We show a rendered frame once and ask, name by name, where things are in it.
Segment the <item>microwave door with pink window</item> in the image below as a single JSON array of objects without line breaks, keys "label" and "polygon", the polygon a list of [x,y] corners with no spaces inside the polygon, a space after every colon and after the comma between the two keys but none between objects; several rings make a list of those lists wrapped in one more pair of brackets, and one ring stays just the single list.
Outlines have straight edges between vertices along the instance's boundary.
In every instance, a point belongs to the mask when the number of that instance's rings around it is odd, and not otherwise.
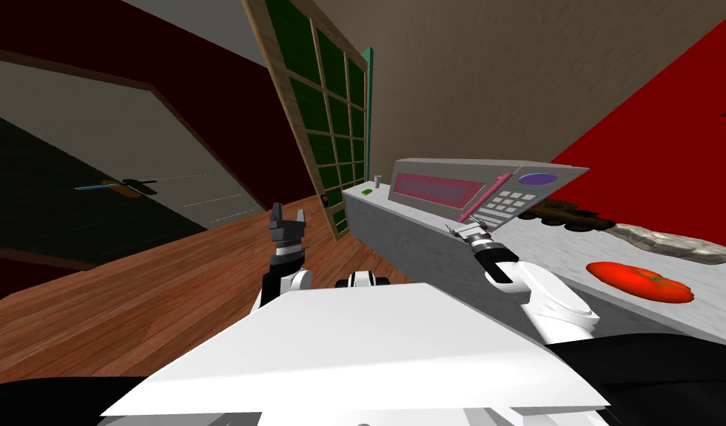
[{"label": "microwave door with pink window", "polygon": [[404,158],[394,163],[389,200],[458,222],[497,177],[517,170],[498,160]]}]

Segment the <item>dark brown toy train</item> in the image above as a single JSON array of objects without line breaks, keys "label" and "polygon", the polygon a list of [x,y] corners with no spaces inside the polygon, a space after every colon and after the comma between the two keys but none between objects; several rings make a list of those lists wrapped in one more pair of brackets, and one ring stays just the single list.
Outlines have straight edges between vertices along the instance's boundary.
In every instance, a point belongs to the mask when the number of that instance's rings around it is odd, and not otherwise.
[{"label": "dark brown toy train", "polygon": [[581,210],[577,204],[552,199],[541,200],[517,217],[521,220],[539,218],[544,225],[563,226],[573,232],[605,231],[616,225],[597,212]]}]

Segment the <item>grey microwave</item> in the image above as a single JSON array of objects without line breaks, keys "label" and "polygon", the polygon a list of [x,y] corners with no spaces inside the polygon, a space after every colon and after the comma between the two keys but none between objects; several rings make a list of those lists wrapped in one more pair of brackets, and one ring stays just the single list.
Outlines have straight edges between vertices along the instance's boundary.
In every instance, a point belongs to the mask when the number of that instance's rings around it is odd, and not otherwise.
[{"label": "grey microwave", "polygon": [[490,229],[501,227],[587,172],[586,168],[557,163],[498,161],[518,166],[518,170],[471,215],[489,223]]}]

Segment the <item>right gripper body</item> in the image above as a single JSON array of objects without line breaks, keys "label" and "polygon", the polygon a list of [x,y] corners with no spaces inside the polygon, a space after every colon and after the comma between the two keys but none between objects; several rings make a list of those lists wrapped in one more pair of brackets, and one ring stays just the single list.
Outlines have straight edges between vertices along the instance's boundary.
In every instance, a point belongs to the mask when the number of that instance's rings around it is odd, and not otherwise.
[{"label": "right gripper body", "polygon": [[475,216],[470,216],[470,219],[472,220],[470,223],[458,228],[447,226],[448,232],[471,246],[493,243],[494,240],[489,233],[489,223],[477,219]]}]

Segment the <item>red tomato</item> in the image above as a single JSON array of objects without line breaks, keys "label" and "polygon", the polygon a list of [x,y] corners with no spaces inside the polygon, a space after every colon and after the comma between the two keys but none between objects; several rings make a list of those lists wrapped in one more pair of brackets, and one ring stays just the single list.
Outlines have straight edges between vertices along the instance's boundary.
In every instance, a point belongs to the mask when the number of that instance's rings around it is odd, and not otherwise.
[{"label": "red tomato", "polygon": [[685,284],[647,269],[612,262],[589,263],[585,268],[598,280],[644,300],[671,304],[695,300]]}]

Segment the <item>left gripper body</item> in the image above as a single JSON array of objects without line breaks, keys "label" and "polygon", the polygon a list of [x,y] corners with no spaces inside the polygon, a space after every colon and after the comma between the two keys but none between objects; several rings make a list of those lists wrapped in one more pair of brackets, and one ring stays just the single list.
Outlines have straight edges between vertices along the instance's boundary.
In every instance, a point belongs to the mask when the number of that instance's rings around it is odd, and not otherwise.
[{"label": "left gripper body", "polygon": [[306,228],[305,221],[270,220],[271,239],[277,250],[301,250]]}]

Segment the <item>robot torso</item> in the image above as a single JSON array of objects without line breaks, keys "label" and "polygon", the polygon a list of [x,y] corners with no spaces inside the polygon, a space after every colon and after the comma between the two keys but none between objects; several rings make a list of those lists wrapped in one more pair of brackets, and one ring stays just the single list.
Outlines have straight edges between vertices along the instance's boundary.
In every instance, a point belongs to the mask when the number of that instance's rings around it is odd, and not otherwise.
[{"label": "robot torso", "polygon": [[426,283],[291,291],[106,409],[123,426],[540,426],[603,408],[538,342]]}]

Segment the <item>grey-brown bread loaf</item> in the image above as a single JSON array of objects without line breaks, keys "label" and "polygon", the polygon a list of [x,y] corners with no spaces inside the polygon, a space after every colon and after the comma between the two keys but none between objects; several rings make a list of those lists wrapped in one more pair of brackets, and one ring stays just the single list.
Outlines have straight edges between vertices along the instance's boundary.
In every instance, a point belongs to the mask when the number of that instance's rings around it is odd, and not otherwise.
[{"label": "grey-brown bread loaf", "polygon": [[726,263],[726,247],[706,240],[624,223],[618,223],[605,232],[650,253],[712,266]]}]

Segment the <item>teal door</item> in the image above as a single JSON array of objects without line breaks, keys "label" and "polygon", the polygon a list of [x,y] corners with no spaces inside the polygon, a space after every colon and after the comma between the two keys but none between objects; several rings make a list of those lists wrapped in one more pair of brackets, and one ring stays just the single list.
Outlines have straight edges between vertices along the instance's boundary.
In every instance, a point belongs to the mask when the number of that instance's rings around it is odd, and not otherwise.
[{"label": "teal door", "polygon": [[370,165],[371,165],[371,118],[372,118],[372,70],[374,65],[374,50],[371,47],[367,47],[362,52],[362,57],[366,61],[366,130],[365,130],[365,142],[366,142],[366,159],[365,159],[365,181],[371,180]]}]

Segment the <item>wooden window with green panes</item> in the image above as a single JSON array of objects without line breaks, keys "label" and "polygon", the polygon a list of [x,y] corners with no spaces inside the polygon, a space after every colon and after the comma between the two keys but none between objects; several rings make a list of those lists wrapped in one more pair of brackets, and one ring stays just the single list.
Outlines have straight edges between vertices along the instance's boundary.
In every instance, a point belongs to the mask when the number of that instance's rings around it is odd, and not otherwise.
[{"label": "wooden window with green panes", "polygon": [[314,0],[241,0],[334,239],[368,179],[368,62]]}]

